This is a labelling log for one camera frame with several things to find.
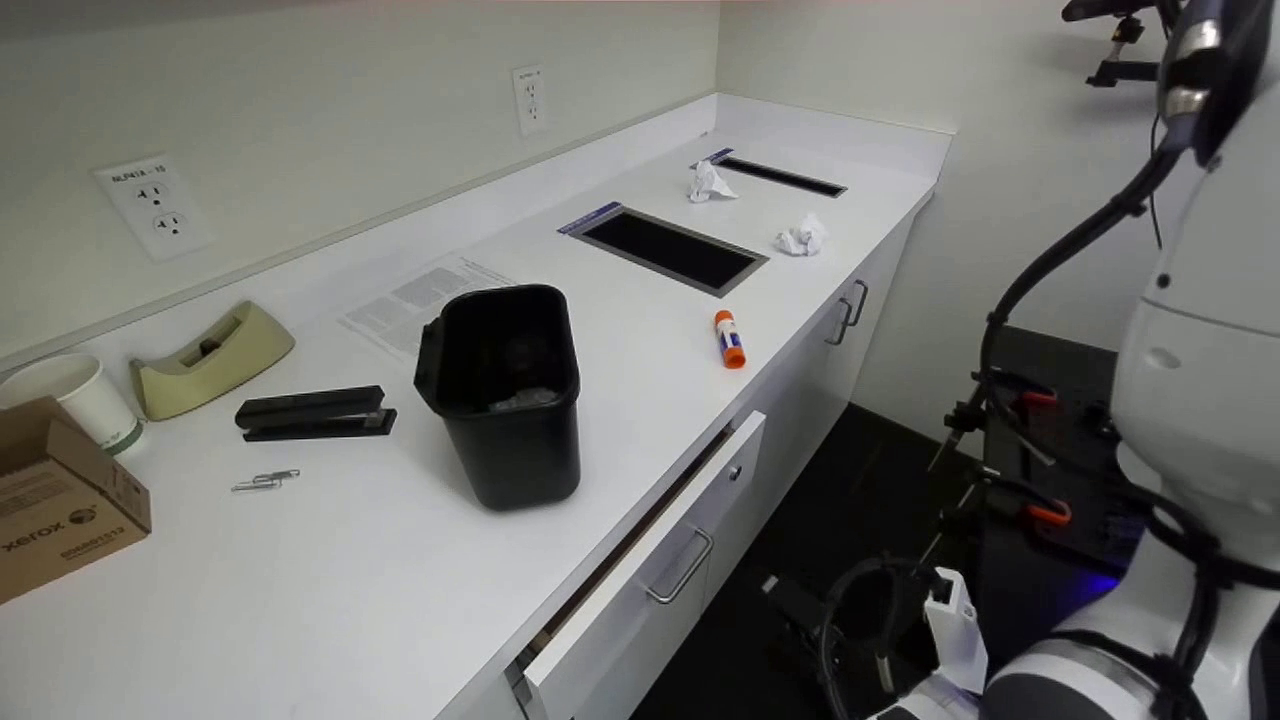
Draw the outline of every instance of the electrical outlet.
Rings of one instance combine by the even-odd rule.
[[[167,154],[115,164],[95,170],[128,218],[130,234],[154,257],[182,257],[213,244],[192,192]]]
[[[516,72],[516,122],[519,137],[536,137],[547,129],[547,78],[540,65]]]

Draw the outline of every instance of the white drawer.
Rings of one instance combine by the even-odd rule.
[[[519,654],[512,684],[529,720],[630,717],[767,520],[767,504],[750,504],[761,434],[750,412]]]

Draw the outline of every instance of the black bin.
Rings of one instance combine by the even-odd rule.
[[[576,350],[554,289],[468,291],[423,327],[417,391],[489,509],[563,500],[576,460]]]

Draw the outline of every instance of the black hose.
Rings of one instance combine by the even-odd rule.
[[[834,677],[834,616],[845,609],[846,587],[874,575],[874,572],[887,572],[887,621],[881,624],[881,635],[870,643],[874,654],[887,654],[897,643],[899,613],[906,602],[906,585],[916,581],[921,587],[928,587],[928,575],[932,575],[932,572],[921,572],[916,559],[904,559],[904,554],[870,554],[870,559],[851,565],[845,575],[834,575],[834,585],[827,587],[827,609],[822,609],[820,643],[816,643],[820,684],[822,684],[822,695],[827,695],[827,708],[834,720],[851,720],[845,693],[838,693],[838,677]]]
[[[1057,469],[1094,474],[1094,469],[1085,469],[1072,457],[1061,457],[1044,448],[1000,401],[990,371],[995,371],[995,340],[1007,327],[1011,309],[1057,269],[1063,269],[1072,257],[1079,257],[1087,244],[1094,244],[1105,230],[1112,230],[1122,215],[1140,213],[1142,199],[1169,180],[1174,168],[1181,150],[1157,146],[1146,164],[1105,205],[1094,208],[1085,222],[1076,222],[1063,239],[1057,239],[1048,250],[1038,250],[1000,294],[1000,304],[987,317],[987,332],[979,340],[979,395],[987,407],[1016,432],[1016,438],[1038,457],[1048,457]]]

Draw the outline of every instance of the cabinet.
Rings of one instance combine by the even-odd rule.
[[[904,218],[816,310],[816,322],[776,358],[750,391],[750,407],[767,417],[761,448],[761,485],[771,486],[771,509],[796,485],[810,452],[851,401],[862,367],[887,283],[911,234]]]
[[[563,621],[512,669],[529,720],[616,720],[677,654],[767,509],[755,492],[762,417],[730,426],[677,485]]]

